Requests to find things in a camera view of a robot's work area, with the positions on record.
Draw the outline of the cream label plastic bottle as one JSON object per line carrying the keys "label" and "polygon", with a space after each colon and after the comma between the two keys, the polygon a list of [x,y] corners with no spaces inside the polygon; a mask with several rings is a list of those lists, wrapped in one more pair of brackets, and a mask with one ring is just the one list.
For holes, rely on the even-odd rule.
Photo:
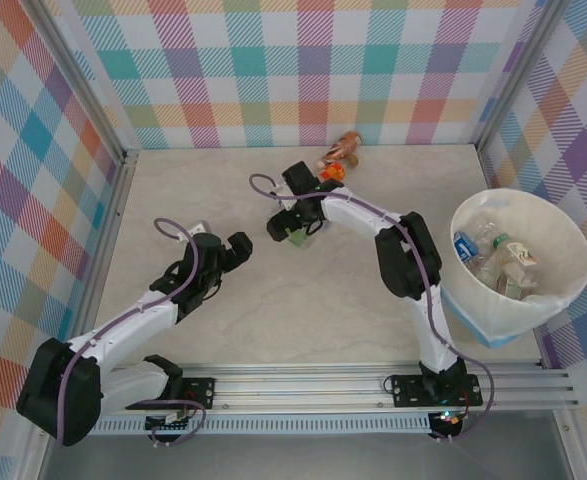
{"label": "cream label plastic bottle", "polygon": [[519,241],[509,241],[505,246],[505,254],[508,256],[510,263],[523,270],[530,270],[538,266],[536,258]]}

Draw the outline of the blue label plastic bottle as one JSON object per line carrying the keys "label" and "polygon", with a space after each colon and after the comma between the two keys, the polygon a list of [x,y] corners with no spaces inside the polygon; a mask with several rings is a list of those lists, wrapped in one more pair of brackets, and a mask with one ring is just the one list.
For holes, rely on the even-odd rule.
{"label": "blue label plastic bottle", "polygon": [[457,231],[453,237],[455,250],[463,264],[469,266],[478,257],[479,250],[475,241],[464,231]]}

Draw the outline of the aluminium frame post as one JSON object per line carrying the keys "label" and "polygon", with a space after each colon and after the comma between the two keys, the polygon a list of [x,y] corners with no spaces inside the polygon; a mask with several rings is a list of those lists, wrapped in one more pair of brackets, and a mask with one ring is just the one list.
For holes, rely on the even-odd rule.
{"label": "aluminium frame post", "polygon": [[478,158],[487,153],[519,91],[536,66],[571,0],[522,0],[500,47],[498,65],[481,97],[476,126],[469,135]]}
{"label": "aluminium frame post", "polygon": [[139,159],[141,146],[135,139],[119,98],[114,91],[97,52],[84,28],[72,0],[57,0],[61,17],[65,20],[100,87],[94,88],[69,46],[68,37],[60,30],[56,17],[45,0],[19,0],[37,33],[53,55],[60,71],[73,93],[84,107],[88,117],[122,165],[134,167]]}

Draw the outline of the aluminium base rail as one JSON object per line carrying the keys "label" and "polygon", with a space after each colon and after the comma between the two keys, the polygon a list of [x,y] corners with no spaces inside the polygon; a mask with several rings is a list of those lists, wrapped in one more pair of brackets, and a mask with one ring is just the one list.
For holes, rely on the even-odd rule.
{"label": "aluminium base rail", "polygon": [[[539,362],[490,362],[493,411],[573,410],[569,374]],[[215,379],[215,414],[372,413],[393,409],[392,374],[417,374],[415,363],[185,364],[187,377]]]}

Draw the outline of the aluminium frame side rail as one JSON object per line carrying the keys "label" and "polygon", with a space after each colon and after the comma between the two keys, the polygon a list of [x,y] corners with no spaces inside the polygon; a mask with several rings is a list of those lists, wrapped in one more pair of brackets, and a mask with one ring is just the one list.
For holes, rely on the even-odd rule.
{"label": "aluminium frame side rail", "polygon": [[95,325],[140,153],[140,150],[134,149],[125,151],[123,160],[115,170],[108,209],[104,214],[96,250],[89,263],[86,284],[82,289],[77,311],[65,335],[66,339],[91,330]]}

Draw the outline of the grey metal panel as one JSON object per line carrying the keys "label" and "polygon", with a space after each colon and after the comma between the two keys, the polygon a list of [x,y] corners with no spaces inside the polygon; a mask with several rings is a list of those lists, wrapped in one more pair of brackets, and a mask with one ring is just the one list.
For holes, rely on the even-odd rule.
{"label": "grey metal panel", "polygon": [[93,437],[38,480],[574,480],[557,448],[501,450],[410,435],[207,436],[175,448]]}

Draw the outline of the orange label plastic bottle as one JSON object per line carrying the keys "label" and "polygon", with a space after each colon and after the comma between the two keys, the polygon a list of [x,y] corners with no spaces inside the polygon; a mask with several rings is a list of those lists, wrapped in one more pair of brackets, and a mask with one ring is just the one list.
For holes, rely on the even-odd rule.
{"label": "orange label plastic bottle", "polygon": [[321,159],[317,162],[318,177],[322,180],[334,179],[342,182],[348,170],[356,168],[359,159],[351,154],[341,159]]}

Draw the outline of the white round bin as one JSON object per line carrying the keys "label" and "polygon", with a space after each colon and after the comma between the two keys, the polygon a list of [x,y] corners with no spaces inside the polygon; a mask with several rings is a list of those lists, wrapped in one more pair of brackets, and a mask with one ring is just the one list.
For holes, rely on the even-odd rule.
{"label": "white round bin", "polygon": [[[490,216],[497,233],[523,243],[536,258],[530,270],[505,263],[499,272],[480,272],[486,251],[479,251],[469,266],[462,263],[454,244],[478,214]],[[502,346],[542,325],[565,310],[587,284],[587,241],[577,225],[556,206],[529,193],[499,188],[479,192],[465,200],[453,215],[447,243],[442,296],[450,310],[489,348]],[[496,292],[501,274],[525,290],[522,300]]]}

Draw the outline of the small electronics board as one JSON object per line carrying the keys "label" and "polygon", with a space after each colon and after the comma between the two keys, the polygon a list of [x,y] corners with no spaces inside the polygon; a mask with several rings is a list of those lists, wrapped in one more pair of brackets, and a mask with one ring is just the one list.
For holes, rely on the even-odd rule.
{"label": "small electronics board", "polygon": [[429,414],[429,425],[432,431],[461,430],[468,416],[466,411],[445,410]]}
{"label": "small electronics board", "polygon": [[152,431],[185,430],[189,424],[189,416],[184,413],[171,412],[167,414],[147,415],[144,420],[144,429]]}

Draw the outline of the bright green label bottle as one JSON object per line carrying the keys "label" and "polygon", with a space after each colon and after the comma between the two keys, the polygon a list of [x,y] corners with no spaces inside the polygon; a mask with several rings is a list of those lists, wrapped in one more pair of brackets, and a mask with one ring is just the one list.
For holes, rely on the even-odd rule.
{"label": "bright green label bottle", "polygon": [[309,224],[297,230],[286,229],[287,241],[296,248],[308,248],[315,233],[322,228],[321,223]]}

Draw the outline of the brown label plastic bottle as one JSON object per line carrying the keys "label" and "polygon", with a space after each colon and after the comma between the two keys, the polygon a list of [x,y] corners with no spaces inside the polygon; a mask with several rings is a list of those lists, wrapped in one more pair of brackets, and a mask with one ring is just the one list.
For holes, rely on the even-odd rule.
{"label": "brown label plastic bottle", "polygon": [[361,143],[360,134],[356,131],[349,131],[329,148],[327,153],[321,157],[321,160],[327,163],[342,160],[354,153]]}

